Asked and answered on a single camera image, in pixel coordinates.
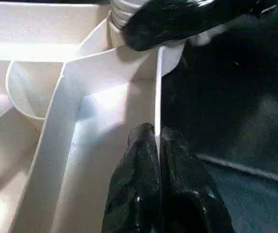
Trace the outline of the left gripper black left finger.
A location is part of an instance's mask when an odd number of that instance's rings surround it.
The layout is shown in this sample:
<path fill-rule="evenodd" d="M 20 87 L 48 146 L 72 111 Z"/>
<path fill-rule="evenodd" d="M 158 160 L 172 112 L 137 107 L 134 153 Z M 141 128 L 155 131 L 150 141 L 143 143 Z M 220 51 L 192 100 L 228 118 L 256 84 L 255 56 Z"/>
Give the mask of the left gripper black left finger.
<path fill-rule="evenodd" d="M 103 233 L 158 233 L 162 220 L 162 182 L 154 127 L 132 129 L 115 168 L 102 221 Z"/>

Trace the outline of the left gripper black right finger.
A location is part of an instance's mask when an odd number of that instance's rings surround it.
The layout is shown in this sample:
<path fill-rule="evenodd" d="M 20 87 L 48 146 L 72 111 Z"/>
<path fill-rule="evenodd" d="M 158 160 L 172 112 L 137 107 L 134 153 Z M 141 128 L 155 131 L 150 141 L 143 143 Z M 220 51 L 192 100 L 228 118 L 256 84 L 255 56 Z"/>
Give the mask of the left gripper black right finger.
<path fill-rule="evenodd" d="M 231 216 L 209 172 L 179 131 L 161 132 L 164 233 L 232 233 Z"/>

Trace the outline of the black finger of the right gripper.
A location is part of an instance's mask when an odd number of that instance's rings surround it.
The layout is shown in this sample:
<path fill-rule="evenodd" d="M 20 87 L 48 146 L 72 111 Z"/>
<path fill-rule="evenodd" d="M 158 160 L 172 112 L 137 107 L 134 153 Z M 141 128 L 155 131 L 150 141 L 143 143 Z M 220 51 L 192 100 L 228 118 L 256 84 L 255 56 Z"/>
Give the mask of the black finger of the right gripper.
<path fill-rule="evenodd" d="M 127 46 L 145 51 L 199 34 L 241 15 L 262 17 L 272 12 L 276 4 L 275 0 L 151 0 L 121 31 Z"/>

